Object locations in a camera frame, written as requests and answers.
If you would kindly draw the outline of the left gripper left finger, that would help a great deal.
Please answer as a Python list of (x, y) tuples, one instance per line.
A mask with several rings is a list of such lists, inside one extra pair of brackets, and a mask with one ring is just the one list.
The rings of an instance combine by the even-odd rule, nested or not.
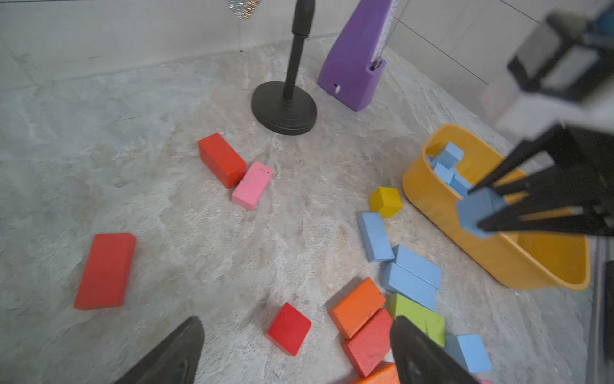
[(197, 316), (187, 318), (115, 383), (194, 383), (205, 335)]

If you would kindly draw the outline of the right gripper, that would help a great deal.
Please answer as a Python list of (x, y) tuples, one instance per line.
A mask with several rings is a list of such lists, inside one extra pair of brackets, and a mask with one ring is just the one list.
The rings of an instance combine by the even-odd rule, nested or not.
[(591, 126), (558, 123), (539, 138), (523, 139), (512, 152), (474, 186), (470, 193), (495, 182), (546, 152), (556, 171), (585, 165), (602, 187), (544, 187), (478, 222), (484, 232), (554, 232), (613, 236), (613, 135)]

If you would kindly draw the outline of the blue long block pair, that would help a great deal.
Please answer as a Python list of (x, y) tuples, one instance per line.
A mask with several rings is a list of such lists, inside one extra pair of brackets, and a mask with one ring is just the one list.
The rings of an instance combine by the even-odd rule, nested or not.
[(408, 248), (397, 245), (393, 248), (395, 263), (424, 280), (436, 290), (441, 289), (441, 268)]
[(433, 312), (437, 310), (437, 289), (395, 262), (385, 264), (382, 286), (388, 292), (401, 294)]

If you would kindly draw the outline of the blue long block diagonal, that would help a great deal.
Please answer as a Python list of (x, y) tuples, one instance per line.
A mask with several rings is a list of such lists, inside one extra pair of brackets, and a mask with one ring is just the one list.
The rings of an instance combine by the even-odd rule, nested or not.
[(394, 259), (390, 240), (380, 214), (359, 214), (358, 226), (369, 262), (388, 262)]

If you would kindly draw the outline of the blue cube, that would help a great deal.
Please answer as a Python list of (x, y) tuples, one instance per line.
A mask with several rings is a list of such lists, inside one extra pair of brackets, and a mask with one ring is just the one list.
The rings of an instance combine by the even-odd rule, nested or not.
[(455, 190), (455, 192), (459, 193), (462, 198), (467, 197), (468, 192), (473, 189), (473, 185), (460, 174), (454, 174), (449, 185)]
[(492, 363), (478, 334), (447, 335), (444, 351), (470, 374), (492, 370)]
[(435, 166), (433, 167), (433, 172), (436, 174), (436, 176), (439, 179), (441, 179), (442, 182), (444, 182), (444, 184), (447, 184), (447, 185), (451, 184), (454, 176), (457, 174), (455, 167), (447, 168), (441, 163), (435, 164)]
[(490, 238), (491, 232), (478, 227), (478, 222), (508, 206), (505, 198), (489, 187), (468, 194), (456, 202), (457, 217), (460, 226), (477, 238)]

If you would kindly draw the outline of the yellow plastic tray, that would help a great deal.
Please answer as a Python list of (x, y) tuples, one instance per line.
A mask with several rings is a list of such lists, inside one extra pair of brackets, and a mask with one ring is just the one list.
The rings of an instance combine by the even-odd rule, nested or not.
[(426, 140), (403, 176), (408, 200), (503, 285), (515, 290), (586, 289), (591, 283), (591, 255), (585, 236), (521, 232), (481, 239), (461, 227), (456, 209), (461, 197), (436, 176), (428, 161), (449, 142), (463, 150), (457, 169), (473, 185), (504, 158), (467, 129), (444, 124)]

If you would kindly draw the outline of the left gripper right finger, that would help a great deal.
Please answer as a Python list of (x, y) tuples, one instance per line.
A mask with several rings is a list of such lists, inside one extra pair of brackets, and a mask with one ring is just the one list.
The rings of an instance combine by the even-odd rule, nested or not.
[(401, 384), (479, 383), (405, 316), (393, 320), (390, 345)]

